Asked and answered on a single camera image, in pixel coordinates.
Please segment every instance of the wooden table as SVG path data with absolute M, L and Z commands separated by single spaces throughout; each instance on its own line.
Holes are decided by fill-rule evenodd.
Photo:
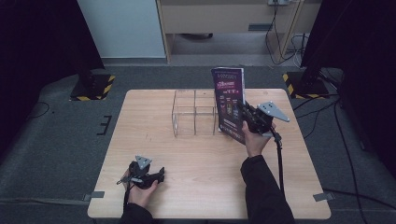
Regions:
M 116 185 L 135 155 L 152 159 L 150 173 L 165 167 L 165 180 L 151 198 L 148 210 L 156 218 L 247 218 L 245 183 L 240 167 L 245 147 L 222 133 L 174 135 L 172 107 L 175 90 L 128 91 L 113 133 L 88 215 L 120 217 L 124 188 Z M 282 136 L 284 184 L 295 218 L 329 218 L 327 201 L 316 202 L 322 193 L 315 168 L 300 128 L 283 90 L 246 90 L 251 105 L 273 101 L 290 122 L 276 120 Z M 263 152 L 278 177 L 276 144 Z

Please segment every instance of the gray carpet floor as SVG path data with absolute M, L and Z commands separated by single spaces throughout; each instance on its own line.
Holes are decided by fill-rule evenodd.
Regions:
M 214 66 L 108 67 L 115 75 L 109 95 L 102 101 L 69 101 L 78 77 L 66 77 L 46 86 L 17 136 L 12 151 L 0 167 L 0 224 L 10 223 L 117 223 L 116 219 L 92 220 L 88 205 L 16 203 L 16 198 L 81 201 L 93 192 L 114 131 L 120 108 L 132 89 L 212 89 Z M 246 66 L 246 88 L 286 89 L 282 75 L 296 67 Z M 335 90 L 327 85 L 329 92 Z M 308 151 L 323 188 L 355 192 L 351 167 L 336 119 L 339 120 L 353 161 L 359 193 L 396 206 L 396 180 L 373 152 L 361 150 L 346 111 L 330 105 L 338 99 L 317 99 L 296 111 Z M 293 107 L 305 100 L 290 99 Z M 101 123 L 111 116 L 105 135 Z M 334 193 L 327 220 L 297 223 L 363 223 L 355 196 Z M 361 199 L 368 223 L 396 223 L 396 211 L 381 203 Z M 161 223 L 194 223 L 161 220 Z

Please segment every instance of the person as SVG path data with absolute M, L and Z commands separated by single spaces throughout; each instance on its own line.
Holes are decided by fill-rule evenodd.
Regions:
M 242 131 L 245 134 L 247 149 L 247 158 L 242 163 L 241 174 L 247 185 L 245 197 L 248 223 L 295 223 L 290 207 L 262 156 L 262 151 L 269 142 L 270 137 L 251 133 L 245 121 L 243 122 Z M 132 187 L 130 191 L 126 190 L 120 223 L 151 223 L 153 217 L 146 207 L 156 188 L 158 188 L 157 181 L 149 189 Z

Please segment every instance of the hazard tape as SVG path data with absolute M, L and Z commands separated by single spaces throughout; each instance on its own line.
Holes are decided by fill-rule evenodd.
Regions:
M 107 85 L 106 85 L 105 89 L 103 90 L 103 94 L 102 95 L 91 96 L 91 97 L 90 96 L 81 95 L 81 96 L 77 96 L 77 97 L 70 97 L 70 100 L 71 101 L 104 100 L 104 99 L 106 99 L 106 97 L 108 95 L 108 92 L 110 91 L 111 86 L 113 85 L 114 78 L 116 78 L 116 77 L 115 76 L 110 76 L 108 78 Z
M 288 74 L 283 74 L 283 80 L 288 88 L 291 99 L 326 99 L 325 96 L 319 94 L 297 94 L 294 91 L 293 85 L 290 82 Z

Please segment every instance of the power outlet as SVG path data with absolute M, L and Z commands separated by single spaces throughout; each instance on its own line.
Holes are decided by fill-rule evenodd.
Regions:
M 268 0 L 268 6 L 287 6 L 290 3 L 290 0 Z

